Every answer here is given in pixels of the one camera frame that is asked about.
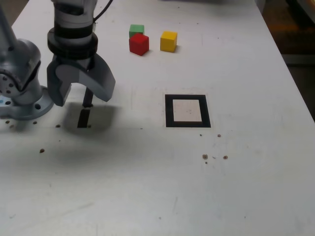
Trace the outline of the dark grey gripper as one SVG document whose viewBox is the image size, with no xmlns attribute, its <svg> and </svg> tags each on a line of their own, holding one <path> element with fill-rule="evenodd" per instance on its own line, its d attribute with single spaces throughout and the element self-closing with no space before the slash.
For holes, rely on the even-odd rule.
<svg viewBox="0 0 315 236">
<path fill-rule="evenodd" d="M 54 55 L 47 67 L 47 88 L 52 101 L 62 107 L 71 85 L 78 82 L 97 98 L 108 102 L 112 98 L 116 80 L 108 64 L 98 54 L 81 60 Z"/>
</svg>

